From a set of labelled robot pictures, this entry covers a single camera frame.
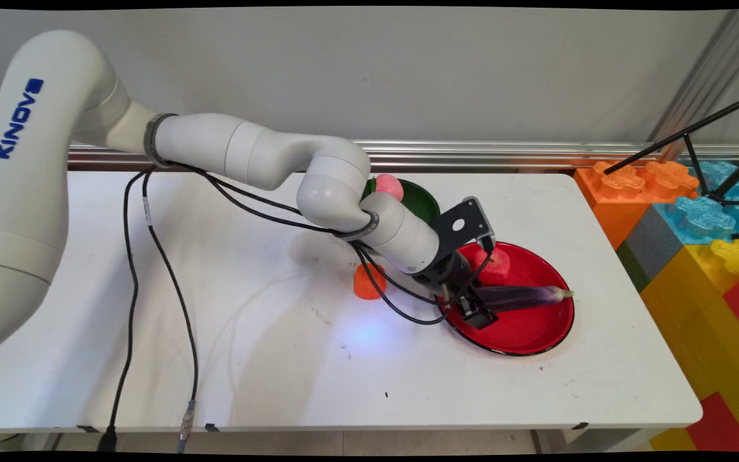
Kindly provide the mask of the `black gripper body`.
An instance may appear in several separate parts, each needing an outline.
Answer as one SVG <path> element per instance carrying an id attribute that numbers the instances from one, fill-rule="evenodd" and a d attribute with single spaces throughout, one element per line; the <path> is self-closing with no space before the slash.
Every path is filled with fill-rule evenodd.
<path id="1" fill-rule="evenodd" d="M 458 251 L 434 261 L 412 278 L 433 295 L 433 298 L 426 298 L 415 293 L 413 297 L 420 301 L 434 305 L 452 305 L 454 302 L 478 304 L 478 295 L 474 290 L 478 286 L 478 269 Z"/>

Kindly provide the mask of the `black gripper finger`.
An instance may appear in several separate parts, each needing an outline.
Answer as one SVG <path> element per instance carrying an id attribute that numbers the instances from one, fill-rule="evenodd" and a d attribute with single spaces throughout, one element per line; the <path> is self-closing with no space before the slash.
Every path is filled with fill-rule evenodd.
<path id="1" fill-rule="evenodd" d="M 457 306 L 463 322 L 476 330 L 485 329 L 498 321 L 498 316 L 475 291 L 461 293 L 457 298 Z"/>

